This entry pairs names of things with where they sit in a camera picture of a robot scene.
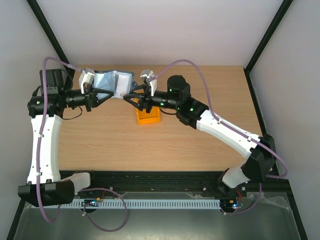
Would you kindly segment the blue card holder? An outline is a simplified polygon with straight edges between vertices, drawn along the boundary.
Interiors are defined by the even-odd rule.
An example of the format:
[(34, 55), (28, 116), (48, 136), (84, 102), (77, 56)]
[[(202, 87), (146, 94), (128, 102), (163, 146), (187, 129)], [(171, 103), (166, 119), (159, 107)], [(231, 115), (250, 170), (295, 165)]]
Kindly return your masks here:
[(113, 92), (112, 98), (123, 99), (137, 86), (133, 72), (120, 70), (95, 71), (93, 87)]

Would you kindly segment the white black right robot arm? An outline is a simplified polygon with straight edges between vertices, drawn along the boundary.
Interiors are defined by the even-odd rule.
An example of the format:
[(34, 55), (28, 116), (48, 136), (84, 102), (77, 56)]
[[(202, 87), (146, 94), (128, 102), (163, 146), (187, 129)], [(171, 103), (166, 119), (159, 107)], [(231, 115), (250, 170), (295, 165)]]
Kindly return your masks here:
[(191, 87), (181, 75), (167, 80), (167, 90), (159, 91), (155, 85), (141, 85), (143, 92), (132, 92), (123, 98), (136, 109), (149, 113), (153, 107), (175, 110), (181, 123), (210, 134), (235, 149), (245, 162), (228, 168), (220, 178), (218, 191), (229, 196), (236, 187), (248, 181), (261, 183), (269, 176), (276, 158), (274, 138), (265, 134), (259, 136), (212, 115), (209, 107), (191, 95)]

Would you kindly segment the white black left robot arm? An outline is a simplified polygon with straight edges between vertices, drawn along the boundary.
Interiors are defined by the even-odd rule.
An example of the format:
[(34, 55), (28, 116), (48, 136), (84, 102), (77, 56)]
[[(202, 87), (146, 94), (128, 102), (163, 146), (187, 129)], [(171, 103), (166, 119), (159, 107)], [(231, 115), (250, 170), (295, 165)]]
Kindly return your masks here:
[(18, 196), (35, 207), (69, 204), (91, 184), (88, 172), (61, 178), (58, 165), (59, 133), (66, 108), (85, 107), (89, 112), (114, 94), (93, 86), (95, 71), (81, 70), (79, 89), (67, 89), (61, 69), (46, 71), (46, 81), (32, 93), (27, 104), (33, 131), (32, 160), (25, 185)]

